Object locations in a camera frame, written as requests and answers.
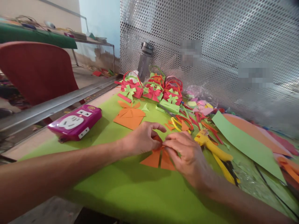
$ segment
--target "metal panel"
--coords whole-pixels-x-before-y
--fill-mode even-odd
[[[202,63],[180,66],[180,41],[202,41]],[[218,106],[299,138],[298,6],[279,0],[121,0],[121,73],[138,67],[140,46],[152,64],[200,86]],[[238,63],[272,63],[271,88],[238,85]]]

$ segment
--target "green table surface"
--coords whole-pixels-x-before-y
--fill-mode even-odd
[[[101,104],[103,117],[79,142],[59,143],[56,137],[45,142],[22,160],[51,154],[77,150],[91,145],[97,145],[120,139],[131,130],[112,120],[121,107],[117,95]],[[148,103],[148,109],[143,121],[164,124],[170,118],[167,114],[155,109],[151,100],[140,102],[143,107]],[[167,133],[159,132],[162,139]],[[240,187],[247,193],[257,197],[282,213],[293,217],[292,214],[276,199],[265,186],[254,168],[252,161],[234,148],[223,136],[223,141],[229,145],[219,147],[234,156],[234,167],[241,180]],[[115,162],[70,189],[64,197],[82,204],[103,214],[119,218],[131,223],[236,223],[235,214],[225,206],[206,198],[196,192],[177,171],[163,170],[139,164],[151,152],[130,157]],[[208,150],[204,155],[215,172],[222,175],[221,169]],[[269,185],[291,207],[298,211],[299,205],[290,192],[278,180],[263,170]]]
[[[22,26],[0,23],[0,44],[11,41],[32,41],[52,44],[61,48],[77,49],[73,38],[47,32],[45,30],[32,30]]]

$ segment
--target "power cord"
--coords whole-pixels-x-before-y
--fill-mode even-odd
[[[254,162],[254,166],[255,166],[256,170],[258,171],[259,175],[261,176],[261,178],[263,179],[263,181],[265,182],[265,184],[267,185],[267,187],[269,188],[269,190],[293,213],[293,215],[297,218],[297,220],[299,220],[299,217],[297,216],[297,214],[268,185],[267,181],[265,180],[264,176],[262,175],[261,171],[259,170],[256,162]]]

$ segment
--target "metal table frame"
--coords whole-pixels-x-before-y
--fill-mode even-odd
[[[98,45],[100,47],[101,46],[112,47],[113,48],[113,74],[115,75],[115,52],[114,52],[114,45],[113,44],[101,43],[101,42],[98,42],[98,41],[81,40],[81,39],[77,39],[77,38],[75,38],[75,41],[80,42],[80,43],[86,43],[86,44],[95,44],[95,45]],[[79,66],[74,49],[72,49],[72,52],[73,52],[73,55],[74,55],[74,58],[75,58],[76,65]]]

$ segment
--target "plastic chair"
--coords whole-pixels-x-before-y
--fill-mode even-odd
[[[32,106],[79,89],[69,54],[50,44],[26,41],[0,44],[0,70]]]

